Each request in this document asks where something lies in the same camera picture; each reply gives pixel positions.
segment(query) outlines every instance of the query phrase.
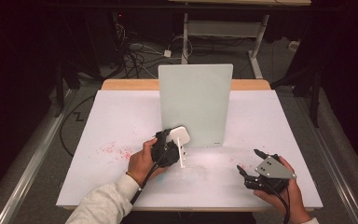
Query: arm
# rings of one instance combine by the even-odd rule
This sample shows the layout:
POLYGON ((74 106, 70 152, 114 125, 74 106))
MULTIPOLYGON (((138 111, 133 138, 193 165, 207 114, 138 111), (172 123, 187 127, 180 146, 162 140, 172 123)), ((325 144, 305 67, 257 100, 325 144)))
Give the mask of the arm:
MULTIPOLYGON (((289 169, 293 173, 295 172, 292 166, 283 157, 280 157, 280 161, 287 169, 289 169)), ((290 198, 290 221, 295 224, 317 224, 318 221, 316 220, 316 218, 311 218, 310 214, 308 214, 307 210, 304 207, 301 190, 298 187, 296 180, 290 179, 289 186, 287 188, 289 191, 289 195, 287 195, 287 191, 284 190, 281 193, 281 196, 287 203, 288 198, 290 198)), ((255 190, 254 194, 265 202, 274 205, 282 215, 285 215, 286 210, 282 202, 275 195, 269 195, 266 192, 258 189, 255 190)))
MULTIPOLYGON (((91 191, 66 223, 120 223, 131 211, 130 201, 153 166, 151 148, 156 141, 157 138, 154 138, 145 142, 143 150, 131 155, 127 174, 122 175, 116 183, 102 185, 91 191)), ((158 168, 150 179, 167 168, 158 168)))

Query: desk leg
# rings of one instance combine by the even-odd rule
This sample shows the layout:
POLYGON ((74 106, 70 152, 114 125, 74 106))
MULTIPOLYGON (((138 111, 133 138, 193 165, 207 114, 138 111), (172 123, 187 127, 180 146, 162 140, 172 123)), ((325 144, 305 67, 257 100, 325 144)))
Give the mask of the desk leg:
POLYGON ((263 17, 261 24, 260 24, 260 27, 258 28, 257 38, 255 40, 255 49, 249 50, 249 52, 248 52, 249 60, 251 61, 251 65, 254 70, 255 78, 263 78, 263 76, 261 75, 260 67, 258 66, 256 56, 257 56, 257 52, 260 48, 261 41, 263 40, 263 35, 264 35, 264 32, 266 31, 268 21, 269 21, 269 15, 265 15, 263 17))
POLYGON ((187 38, 188 38, 188 13, 185 13, 185 19, 183 22, 183 50, 182 50, 182 64, 188 64, 188 48, 187 48, 187 38))

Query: white desk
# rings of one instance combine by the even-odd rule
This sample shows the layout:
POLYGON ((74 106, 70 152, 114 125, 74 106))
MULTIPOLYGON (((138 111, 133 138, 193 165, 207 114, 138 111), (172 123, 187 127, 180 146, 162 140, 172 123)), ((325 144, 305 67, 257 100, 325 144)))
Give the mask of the white desk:
MULTIPOLYGON (((173 2, 204 3, 204 4, 236 4, 236 5, 261 5, 261 6, 285 6, 301 7, 309 6, 310 0, 170 0, 173 2)), ((237 22, 237 21, 191 21, 188 13, 185 13, 183 31, 182 64, 187 64, 189 52, 187 39, 189 35, 214 35, 234 37, 255 37, 255 47, 248 51, 248 57, 255 78, 263 78, 257 61, 257 53, 269 21, 269 15, 264 15, 261 22, 237 22)))
MULTIPOLYGON (((99 91, 58 206, 75 207, 92 189, 115 182, 130 155, 160 131, 158 91, 99 91)), ((232 91, 223 147, 188 147, 186 168, 174 164, 148 182, 133 210, 259 211, 270 208, 243 185, 262 161, 253 149, 284 156, 295 168, 307 208, 322 202, 275 91, 232 91)))

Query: gray carpet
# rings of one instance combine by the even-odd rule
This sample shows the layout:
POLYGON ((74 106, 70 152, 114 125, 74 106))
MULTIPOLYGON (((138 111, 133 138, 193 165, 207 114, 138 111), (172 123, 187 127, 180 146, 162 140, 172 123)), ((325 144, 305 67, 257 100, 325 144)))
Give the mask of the gray carpet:
MULTIPOLYGON (((264 43, 262 45, 258 61, 263 76, 269 82, 284 76, 287 66, 293 58, 294 53, 287 50, 287 45, 288 41, 284 39, 276 43, 264 43)), ((252 42, 246 40, 241 43, 240 46, 216 49, 207 56, 197 56, 196 54, 210 52, 209 49, 205 49, 204 51, 199 49, 194 52, 194 55, 190 56, 190 61, 192 63, 233 63, 235 78, 253 78, 251 67, 246 60, 247 56, 244 55, 244 50, 251 46, 252 42)), ((151 47, 157 50, 163 50, 163 48, 158 49, 157 45, 151 47)), ((147 57, 149 60, 152 60, 154 56, 147 57)), ((106 73, 110 71, 109 68, 104 69, 106 73)), ((152 66, 148 68, 148 72, 143 70, 140 75, 143 78, 151 77, 149 73, 156 76, 157 67, 152 66)), ((124 76, 125 74, 121 73, 117 77, 124 76)), ((84 78, 82 80, 82 87, 76 93, 76 98, 73 103, 69 105, 71 108, 74 108, 84 99, 95 94, 101 87, 101 84, 94 81, 89 81, 84 78)), ((308 117, 304 115, 301 104, 299 103, 307 102, 308 99, 297 99, 293 97, 291 87, 281 87, 277 90, 277 93, 283 111, 289 121, 290 127, 303 153, 305 161, 309 166, 310 173, 324 203, 324 208, 313 211, 311 214, 317 217, 321 223, 353 223, 350 214, 347 212, 347 207, 342 202, 339 191, 337 191, 335 181, 332 179, 331 174, 327 172, 327 164, 324 162, 320 150, 320 142, 314 136, 314 131, 308 122, 308 117)), ((79 118, 77 119, 78 121, 76 121, 77 115, 71 114, 62 127, 63 141, 72 152, 76 149, 91 107, 92 99, 85 102, 76 110, 76 112, 80 112, 79 118)), ((337 122, 337 119, 334 117, 323 92, 321 94, 319 124, 320 128, 318 132, 324 137, 325 143, 331 152, 337 156, 337 165, 348 180, 353 197, 358 200, 358 158, 345 134, 342 132, 339 122, 337 122)), ((46 125, 47 124, 42 122, 39 130, 46 129, 46 125)), ((33 156, 34 146, 37 145, 38 142, 40 142, 40 138, 38 138, 38 131, 36 131, 33 139, 30 140, 19 157, 13 162, 7 175, 2 180, 0 184, 0 213, 12 190, 19 181, 23 170, 33 156)), ((14 218, 14 223, 65 222, 71 212, 55 206, 55 203, 61 189, 62 181, 65 179, 66 172, 69 169, 70 162, 71 157, 63 149, 60 137, 56 134, 34 183, 29 189, 18 214, 14 218)), ((254 213, 254 216, 257 223, 282 223, 282 217, 274 211, 254 213)))

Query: person's left hand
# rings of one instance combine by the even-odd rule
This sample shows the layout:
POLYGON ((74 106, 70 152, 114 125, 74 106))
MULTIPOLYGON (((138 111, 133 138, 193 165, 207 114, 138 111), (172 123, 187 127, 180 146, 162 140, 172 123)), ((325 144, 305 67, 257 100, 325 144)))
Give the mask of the person's left hand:
MULTIPOLYGON (((144 148, 141 151, 131 155, 130 157, 128 172, 135 179, 139 186, 142 185, 154 164, 152 161, 151 150, 152 146, 156 142, 156 137, 147 142, 144 142, 144 148)), ((149 179, 153 179, 156 175, 164 173, 167 169, 168 167, 158 168, 155 172, 153 172, 149 179)))

